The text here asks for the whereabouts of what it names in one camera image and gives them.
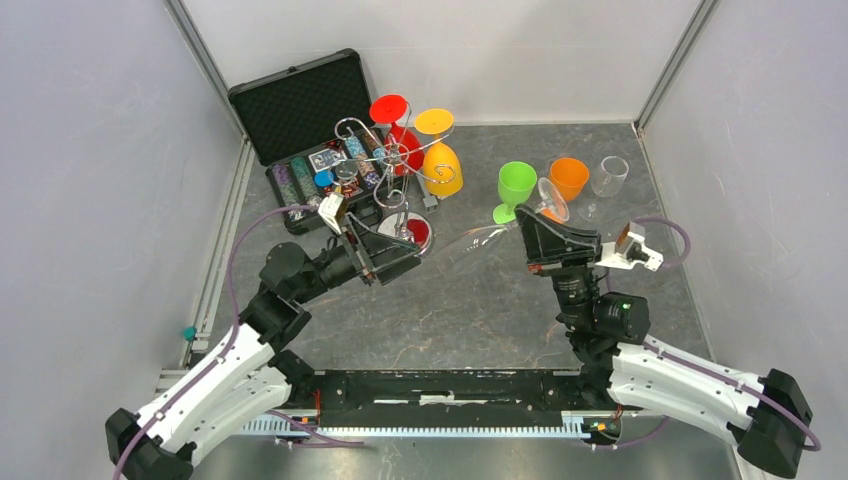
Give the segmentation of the green plastic wine glass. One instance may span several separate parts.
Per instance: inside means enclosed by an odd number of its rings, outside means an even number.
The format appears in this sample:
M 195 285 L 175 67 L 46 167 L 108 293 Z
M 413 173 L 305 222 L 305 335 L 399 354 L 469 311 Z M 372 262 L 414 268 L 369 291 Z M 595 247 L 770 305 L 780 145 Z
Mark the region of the green plastic wine glass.
M 536 170 L 526 162 L 511 161 L 500 168 L 497 190 L 501 203 L 492 213 L 496 224 L 515 220 L 516 206 L 529 199 L 536 182 Z

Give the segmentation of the orange plastic wine glass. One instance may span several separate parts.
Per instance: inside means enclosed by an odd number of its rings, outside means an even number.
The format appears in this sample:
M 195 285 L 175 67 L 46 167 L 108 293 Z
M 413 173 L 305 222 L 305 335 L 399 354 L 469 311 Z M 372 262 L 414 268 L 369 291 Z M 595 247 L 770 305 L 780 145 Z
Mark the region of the orange plastic wine glass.
M 562 157 L 554 160 L 546 180 L 541 180 L 541 213 L 560 223 L 570 218 L 571 204 L 589 180 L 589 169 L 580 160 Z

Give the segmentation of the clear wine glass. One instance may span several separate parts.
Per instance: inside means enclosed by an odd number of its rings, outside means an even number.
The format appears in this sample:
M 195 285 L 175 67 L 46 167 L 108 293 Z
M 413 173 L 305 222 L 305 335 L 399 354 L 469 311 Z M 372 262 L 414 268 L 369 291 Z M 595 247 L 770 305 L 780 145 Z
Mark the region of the clear wine glass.
M 592 195 L 578 210 L 578 215 L 583 220 L 593 220 L 599 212 L 599 202 L 615 196 L 621 190 L 629 171 L 629 164 L 624 158 L 619 156 L 603 158 L 590 175 Z
M 540 197 L 531 210 L 559 224 L 564 224 L 570 217 L 567 202 L 547 178 L 536 181 L 535 189 Z M 458 275 L 471 270 L 483 261 L 484 255 L 518 227 L 515 205 L 504 204 L 500 219 L 494 224 L 472 228 L 439 250 L 434 257 L 437 269 L 445 275 Z

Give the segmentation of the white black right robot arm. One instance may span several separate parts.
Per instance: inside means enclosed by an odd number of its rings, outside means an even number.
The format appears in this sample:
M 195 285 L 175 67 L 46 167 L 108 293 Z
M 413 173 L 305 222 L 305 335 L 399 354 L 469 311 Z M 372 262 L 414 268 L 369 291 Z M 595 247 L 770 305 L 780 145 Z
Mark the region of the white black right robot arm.
M 525 204 L 515 215 L 527 268 L 551 280 L 556 319 L 583 364 L 577 392 L 585 405 L 614 403 L 687 423 L 784 479 L 796 477 L 804 452 L 821 450 L 812 410 L 794 377 L 777 369 L 758 376 L 673 347 L 650 335 L 646 298 L 601 291 L 598 268 L 662 266 L 642 225 L 629 223 L 605 242 L 594 230 L 568 227 Z

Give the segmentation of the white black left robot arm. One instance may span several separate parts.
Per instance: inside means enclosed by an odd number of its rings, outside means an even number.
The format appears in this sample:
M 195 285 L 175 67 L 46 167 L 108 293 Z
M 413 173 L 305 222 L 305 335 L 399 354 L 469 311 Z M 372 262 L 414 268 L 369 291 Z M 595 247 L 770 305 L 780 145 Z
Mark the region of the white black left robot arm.
M 115 479 L 188 479 L 249 421 L 314 394 L 288 345 L 312 316 L 309 301 L 350 280 L 387 284 L 418 266 L 419 246 L 347 215 L 327 247 L 309 256 L 295 242 L 270 249 L 257 294 L 236 309 L 228 333 L 172 387 L 135 412 L 106 422 Z

